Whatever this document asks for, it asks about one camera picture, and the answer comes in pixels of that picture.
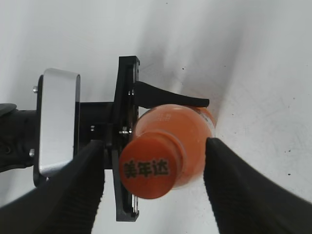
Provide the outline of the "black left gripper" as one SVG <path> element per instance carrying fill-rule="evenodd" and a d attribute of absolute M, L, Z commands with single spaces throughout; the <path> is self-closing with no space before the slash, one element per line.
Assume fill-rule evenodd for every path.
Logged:
<path fill-rule="evenodd" d="M 209 99 L 183 96 L 138 81 L 139 65 L 136 56 L 119 57 L 114 100 L 80 104 L 79 146 L 103 141 L 104 168 L 113 173 L 117 222 L 135 222 L 139 216 L 138 197 L 122 185 L 118 170 L 118 159 L 138 119 L 138 106 L 209 106 Z"/>

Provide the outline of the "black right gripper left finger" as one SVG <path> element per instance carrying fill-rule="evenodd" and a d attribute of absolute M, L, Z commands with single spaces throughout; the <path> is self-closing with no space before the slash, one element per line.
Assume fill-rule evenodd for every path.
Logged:
<path fill-rule="evenodd" d="M 3 206 L 0 232 L 90 234 L 103 190 L 103 142 L 93 140 L 43 185 Z"/>

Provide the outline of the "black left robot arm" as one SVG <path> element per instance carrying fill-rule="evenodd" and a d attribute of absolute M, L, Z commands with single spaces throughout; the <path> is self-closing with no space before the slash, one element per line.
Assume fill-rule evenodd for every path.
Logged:
<path fill-rule="evenodd" d="M 33 167 L 35 189 L 0 210 L 1 227 L 14 222 L 40 225 L 93 223 L 104 189 L 104 171 L 114 178 L 116 220 L 138 218 L 137 197 L 117 171 L 139 107 L 162 104 L 207 107 L 209 100 L 178 95 L 138 79 L 139 59 L 119 58 L 115 97 L 110 102 L 81 102 L 80 76 L 48 69 L 34 92 L 35 110 L 0 106 L 0 170 Z"/>

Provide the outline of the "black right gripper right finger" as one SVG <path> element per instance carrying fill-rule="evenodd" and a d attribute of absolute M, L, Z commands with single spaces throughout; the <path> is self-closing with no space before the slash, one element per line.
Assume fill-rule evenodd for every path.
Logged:
<path fill-rule="evenodd" d="M 203 180 L 221 234 L 310 234 L 312 204 L 255 170 L 223 141 L 206 140 Z"/>

